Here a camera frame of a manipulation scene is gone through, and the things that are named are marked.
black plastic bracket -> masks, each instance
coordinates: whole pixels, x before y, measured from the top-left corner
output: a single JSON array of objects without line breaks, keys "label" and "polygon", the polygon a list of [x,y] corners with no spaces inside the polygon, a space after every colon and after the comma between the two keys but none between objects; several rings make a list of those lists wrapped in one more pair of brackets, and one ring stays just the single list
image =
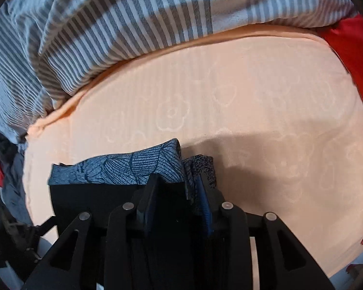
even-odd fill
[{"label": "black plastic bracket", "polygon": [[252,255],[246,214],[237,206],[229,210],[221,207],[221,211],[229,219],[227,290],[252,290]]},{"label": "black plastic bracket", "polygon": [[78,215],[38,263],[22,290],[80,289],[80,273],[91,215]]},{"label": "black plastic bracket", "polygon": [[125,210],[121,205],[110,214],[105,246],[105,290],[132,289],[127,243],[127,216],[135,212],[135,207]]},{"label": "black plastic bracket", "polygon": [[138,203],[136,219],[142,225],[146,236],[151,230],[159,184],[162,182],[159,174],[151,174],[147,185],[142,191],[140,202]]},{"label": "black plastic bracket", "polygon": [[276,290],[298,289],[299,285],[303,290],[334,289],[314,258],[276,214],[261,217],[259,230],[256,246],[261,290],[272,289],[272,282]]}]

striped fabric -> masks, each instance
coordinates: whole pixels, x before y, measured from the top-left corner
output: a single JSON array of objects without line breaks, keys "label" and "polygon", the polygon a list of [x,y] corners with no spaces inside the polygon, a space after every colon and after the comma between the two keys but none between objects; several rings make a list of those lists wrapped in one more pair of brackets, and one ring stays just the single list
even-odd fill
[{"label": "striped fabric", "polygon": [[319,27],[350,0],[7,0],[0,131],[12,142],[118,61],[246,24]]}]

leaf pattern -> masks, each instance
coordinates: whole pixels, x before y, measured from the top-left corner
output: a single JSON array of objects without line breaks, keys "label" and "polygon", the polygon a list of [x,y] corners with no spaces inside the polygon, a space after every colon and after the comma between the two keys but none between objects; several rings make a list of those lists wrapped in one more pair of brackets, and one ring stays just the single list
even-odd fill
[{"label": "leaf pattern", "polygon": [[53,165],[48,185],[146,184],[152,173],[160,174],[167,183],[184,182],[186,198],[191,203],[197,197],[194,183],[197,175],[205,173],[209,186],[216,188],[213,158],[197,155],[182,160],[176,138],[138,152],[97,156],[76,165]]}]

blue fabric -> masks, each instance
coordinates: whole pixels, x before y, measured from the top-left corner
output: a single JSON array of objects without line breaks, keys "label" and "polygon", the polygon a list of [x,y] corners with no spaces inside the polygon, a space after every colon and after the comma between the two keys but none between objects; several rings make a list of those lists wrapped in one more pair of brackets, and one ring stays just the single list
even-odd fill
[{"label": "blue fabric", "polygon": [[11,141],[118,61],[253,23],[319,27],[350,0],[7,0],[0,132]]},{"label": "blue fabric", "polygon": [[213,158],[198,155],[182,160],[176,138],[134,153],[97,156],[76,165],[53,165],[48,185],[146,184],[152,173],[160,174],[167,183],[184,182],[191,203],[197,199],[194,180],[201,173],[206,174],[209,187],[216,188]]},{"label": "blue fabric", "polygon": [[198,206],[198,210],[195,210],[195,212],[198,212],[199,214],[203,215],[204,232],[207,236],[210,236],[214,231],[212,229],[212,213],[210,210],[210,204],[208,201],[207,193],[204,189],[204,184],[201,177],[197,177],[195,179],[195,185],[197,190],[196,206]]},{"label": "blue fabric", "polygon": [[4,173],[1,198],[11,215],[18,221],[32,225],[25,204],[23,187],[24,152],[0,134],[0,167]]}]

